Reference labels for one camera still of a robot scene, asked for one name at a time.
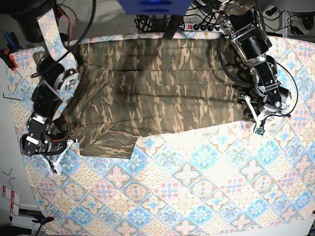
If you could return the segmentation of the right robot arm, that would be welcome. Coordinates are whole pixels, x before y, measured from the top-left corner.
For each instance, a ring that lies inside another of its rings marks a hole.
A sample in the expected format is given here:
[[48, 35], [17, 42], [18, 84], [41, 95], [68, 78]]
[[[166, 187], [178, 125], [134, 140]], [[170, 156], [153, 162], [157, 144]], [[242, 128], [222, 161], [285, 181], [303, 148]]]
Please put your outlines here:
[[63, 110], [79, 84], [77, 60], [69, 50], [71, 19], [55, 0], [2, 0], [0, 12], [17, 21], [28, 42], [44, 47], [34, 74], [39, 83], [31, 96], [27, 133], [20, 138], [21, 153], [39, 156], [49, 174], [61, 174], [60, 162], [76, 142], [62, 130], [63, 125], [70, 128]]

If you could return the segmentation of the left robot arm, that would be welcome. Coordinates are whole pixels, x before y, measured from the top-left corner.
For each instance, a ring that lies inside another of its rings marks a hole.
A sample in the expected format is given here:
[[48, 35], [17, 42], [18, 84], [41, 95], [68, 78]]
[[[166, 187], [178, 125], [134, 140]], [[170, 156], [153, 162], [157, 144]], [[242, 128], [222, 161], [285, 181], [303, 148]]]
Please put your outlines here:
[[278, 81], [276, 61], [267, 53], [272, 44], [267, 37], [263, 13], [257, 0], [228, 0], [221, 4], [216, 19], [223, 31], [220, 40], [227, 39], [253, 75], [252, 82], [227, 76], [237, 84], [252, 88], [256, 105], [249, 96], [244, 99], [260, 129], [271, 117], [289, 117], [291, 93]]

